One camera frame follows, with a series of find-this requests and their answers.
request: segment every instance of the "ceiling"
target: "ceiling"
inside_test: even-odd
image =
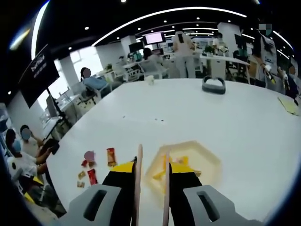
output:
[[[5,41],[1,45],[1,59],[4,60],[1,62],[0,102],[8,103],[10,101],[13,93],[17,91],[16,81],[31,61],[33,24],[37,12],[45,3],[41,0],[24,2],[20,0],[7,1],[3,7],[6,13],[0,17],[1,25],[6,34]],[[253,0],[229,0],[218,4],[200,0],[173,1],[172,3],[167,0],[127,0],[125,3],[120,0],[51,0],[40,24],[36,52],[48,44],[52,49],[54,58],[64,57],[70,52],[68,47],[72,47],[71,51],[74,51],[90,46],[113,29],[141,16],[172,8],[214,7],[247,15],[247,18],[212,10],[168,12],[129,24],[99,42],[98,45],[118,41],[118,37],[138,35],[149,32],[149,30],[171,30],[172,25],[187,28],[196,27],[198,23],[200,27],[217,28],[219,22],[227,22],[228,20],[244,28],[245,34],[253,36],[254,31],[251,31],[251,28],[258,27],[258,18],[265,18],[266,23],[272,23],[273,29],[293,45],[297,57],[297,52],[301,49],[300,42],[297,40],[298,37],[294,32],[296,24],[294,20],[297,19],[298,7],[287,2],[290,0],[286,1],[286,5],[274,6],[271,0],[262,0],[260,5],[256,5]],[[24,26],[31,30],[21,46],[16,51],[7,50],[7,46],[16,32]],[[280,39],[274,40],[277,46],[287,46]],[[283,51],[287,51],[286,54],[288,55],[292,54],[288,47]]]

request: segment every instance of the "yellow paper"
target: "yellow paper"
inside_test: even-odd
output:
[[[278,97],[279,101],[282,103],[283,107],[286,109],[287,112],[299,115],[298,106],[294,103],[294,101],[286,100],[282,97]]]

